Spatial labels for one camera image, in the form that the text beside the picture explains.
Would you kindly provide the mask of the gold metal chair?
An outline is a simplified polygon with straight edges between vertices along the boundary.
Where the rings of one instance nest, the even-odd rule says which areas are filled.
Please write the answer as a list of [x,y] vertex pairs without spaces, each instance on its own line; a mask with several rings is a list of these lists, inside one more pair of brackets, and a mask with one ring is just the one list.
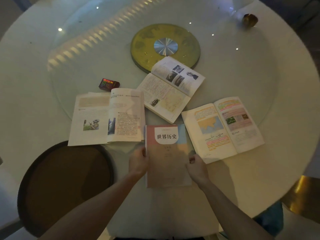
[[292,213],[320,224],[320,178],[301,176],[281,202]]

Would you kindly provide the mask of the pink history textbook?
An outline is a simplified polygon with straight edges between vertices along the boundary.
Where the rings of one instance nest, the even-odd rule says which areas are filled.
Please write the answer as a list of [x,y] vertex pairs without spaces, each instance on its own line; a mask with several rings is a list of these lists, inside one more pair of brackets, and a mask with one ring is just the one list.
[[145,147],[149,155],[147,188],[192,185],[186,169],[186,163],[189,163],[189,147],[184,124],[146,125]]

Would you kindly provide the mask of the person's left forearm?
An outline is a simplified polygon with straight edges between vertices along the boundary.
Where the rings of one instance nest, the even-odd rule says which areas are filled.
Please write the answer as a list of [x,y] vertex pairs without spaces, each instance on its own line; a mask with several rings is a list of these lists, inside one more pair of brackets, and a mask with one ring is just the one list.
[[57,221],[38,240],[97,240],[142,174],[129,172]]

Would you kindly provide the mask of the small red cigarette pack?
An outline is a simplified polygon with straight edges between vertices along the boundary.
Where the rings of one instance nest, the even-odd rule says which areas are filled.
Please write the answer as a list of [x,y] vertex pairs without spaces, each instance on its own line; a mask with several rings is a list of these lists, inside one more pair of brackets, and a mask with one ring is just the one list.
[[100,90],[111,92],[112,89],[119,88],[120,83],[118,81],[109,80],[103,78],[98,86]]

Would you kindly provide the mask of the round glass lazy susan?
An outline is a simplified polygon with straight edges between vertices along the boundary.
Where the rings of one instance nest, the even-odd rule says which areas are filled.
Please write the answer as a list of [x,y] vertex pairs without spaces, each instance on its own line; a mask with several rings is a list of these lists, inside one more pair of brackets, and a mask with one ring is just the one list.
[[154,50],[154,33],[178,43],[178,56],[196,58],[187,48],[195,48],[181,32],[161,31],[160,24],[173,24],[194,35],[200,56],[192,68],[206,77],[185,110],[238,96],[264,140],[269,131],[269,115],[278,90],[278,65],[265,33],[262,13],[268,9],[253,1],[241,12],[218,0],[86,0],[54,17],[57,34],[48,56],[48,71],[55,95],[66,114],[66,122],[56,119],[63,140],[69,138],[76,95],[98,92],[102,78],[119,81],[121,88],[136,89],[149,69],[137,65],[131,55],[131,42],[148,28],[137,48],[146,48],[139,57],[151,67],[164,58]]

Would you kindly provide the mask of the person's right hand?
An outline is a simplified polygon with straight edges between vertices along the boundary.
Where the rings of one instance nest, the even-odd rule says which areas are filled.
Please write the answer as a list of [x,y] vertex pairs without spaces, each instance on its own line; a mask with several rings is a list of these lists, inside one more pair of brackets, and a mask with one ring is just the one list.
[[210,184],[210,178],[206,164],[198,154],[196,154],[196,162],[194,164],[187,162],[185,166],[191,179],[198,185],[200,189],[203,189],[205,186]]

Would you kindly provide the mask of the open textbook with highlighted text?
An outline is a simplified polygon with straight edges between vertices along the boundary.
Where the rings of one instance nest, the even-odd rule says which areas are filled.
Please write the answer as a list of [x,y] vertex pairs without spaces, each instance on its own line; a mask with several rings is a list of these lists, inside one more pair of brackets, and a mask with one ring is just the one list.
[[252,150],[264,139],[239,97],[227,97],[181,113],[198,154],[210,164]]

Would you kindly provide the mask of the person's right forearm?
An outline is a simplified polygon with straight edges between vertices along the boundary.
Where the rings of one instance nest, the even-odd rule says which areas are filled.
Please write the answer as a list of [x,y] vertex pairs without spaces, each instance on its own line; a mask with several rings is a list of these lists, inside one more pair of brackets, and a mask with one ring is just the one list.
[[229,240],[275,240],[272,235],[234,205],[210,180],[197,184],[204,192]]

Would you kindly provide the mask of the round gold turntable base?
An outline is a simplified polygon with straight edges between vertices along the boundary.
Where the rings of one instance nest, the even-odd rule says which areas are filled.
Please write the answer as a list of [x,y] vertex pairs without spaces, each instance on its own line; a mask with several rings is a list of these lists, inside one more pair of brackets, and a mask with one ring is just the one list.
[[139,30],[130,44],[134,63],[146,73],[164,57],[172,57],[189,68],[194,68],[201,49],[196,37],[174,24],[152,24]]

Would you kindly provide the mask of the small brown gold cup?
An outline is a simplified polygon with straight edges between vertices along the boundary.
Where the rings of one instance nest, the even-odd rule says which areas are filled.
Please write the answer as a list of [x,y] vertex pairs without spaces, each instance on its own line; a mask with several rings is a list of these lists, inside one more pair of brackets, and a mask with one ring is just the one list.
[[258,23],[258,18],[254,14],[245,14],[242,18],[242,25],[245,28],[253,28]]

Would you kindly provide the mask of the open textbook with soldier photo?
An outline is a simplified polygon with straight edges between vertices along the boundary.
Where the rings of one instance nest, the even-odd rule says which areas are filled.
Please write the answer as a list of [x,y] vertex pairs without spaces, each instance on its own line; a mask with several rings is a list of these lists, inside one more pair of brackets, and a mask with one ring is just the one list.
[[68,146],[145,140],[142,91],[114,88],[76,96]]

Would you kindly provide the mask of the round brown chair seat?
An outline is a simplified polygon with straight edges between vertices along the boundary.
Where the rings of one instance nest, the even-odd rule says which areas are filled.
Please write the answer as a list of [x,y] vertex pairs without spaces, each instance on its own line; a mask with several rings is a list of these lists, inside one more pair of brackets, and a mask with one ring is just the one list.
[[112,157],[104,146],[60,142],[39,155],[25,173],[17,196],[20,222],[39,238],[113,183]]

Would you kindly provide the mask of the open textbook with portrait photos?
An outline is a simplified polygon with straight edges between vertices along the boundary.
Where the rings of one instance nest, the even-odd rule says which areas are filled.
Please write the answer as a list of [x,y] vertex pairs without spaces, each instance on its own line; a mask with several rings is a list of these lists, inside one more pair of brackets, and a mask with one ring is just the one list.
[[206,78],[170,56],[158,61],[137,90],[147,109],[173,124]]

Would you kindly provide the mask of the person's left hand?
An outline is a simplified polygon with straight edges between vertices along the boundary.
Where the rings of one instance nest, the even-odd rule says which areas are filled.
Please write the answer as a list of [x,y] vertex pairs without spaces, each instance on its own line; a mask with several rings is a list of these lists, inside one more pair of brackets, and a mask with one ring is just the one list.
[[147,152],[146,157],[143,157],[141,147],[134,150],[129,158],[129,175],[134,177],[136,180],[139,180],[146,174],[148,166],[149,155]]

